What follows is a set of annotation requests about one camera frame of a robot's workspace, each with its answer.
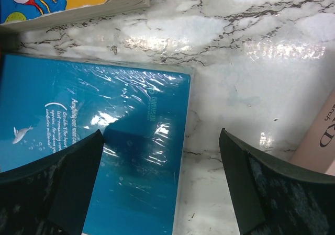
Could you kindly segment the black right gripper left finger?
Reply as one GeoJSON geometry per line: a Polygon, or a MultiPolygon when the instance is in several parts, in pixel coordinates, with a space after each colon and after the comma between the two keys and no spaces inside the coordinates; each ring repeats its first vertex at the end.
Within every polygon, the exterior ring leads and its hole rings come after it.
{"type": "Polygon", "coordinates": [[[1,173],[1,234],[81,234],[103,153],[100,130],[1,173]]]}

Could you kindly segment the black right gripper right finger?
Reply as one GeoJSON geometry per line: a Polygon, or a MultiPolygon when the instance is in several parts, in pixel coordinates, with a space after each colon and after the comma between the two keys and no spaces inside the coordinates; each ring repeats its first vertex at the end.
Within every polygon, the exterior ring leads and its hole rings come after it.
{"type": "Polygon", "coordinates": [[[225,129],[219,148],[240,234],[334,234],[334,176],[292,165],[225,129]]]}

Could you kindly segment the blue paperback book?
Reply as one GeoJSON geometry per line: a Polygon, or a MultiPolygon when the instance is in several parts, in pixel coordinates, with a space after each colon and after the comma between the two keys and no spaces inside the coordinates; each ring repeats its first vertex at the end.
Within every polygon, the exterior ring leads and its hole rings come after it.
{"type": "Polygon", "coordinates": [[[1,57],[1,171],[101,131],[84,234],[172,234],[192,71],[1,57]]]}

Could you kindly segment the orange treehouse storybook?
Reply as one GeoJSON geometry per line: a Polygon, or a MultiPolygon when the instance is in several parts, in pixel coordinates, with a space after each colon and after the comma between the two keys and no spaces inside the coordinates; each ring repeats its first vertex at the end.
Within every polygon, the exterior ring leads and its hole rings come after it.
{"type": "Polygon", "coordinates": [[[149,7],[150,0],[1,0],[1,35],[149,7]]]}

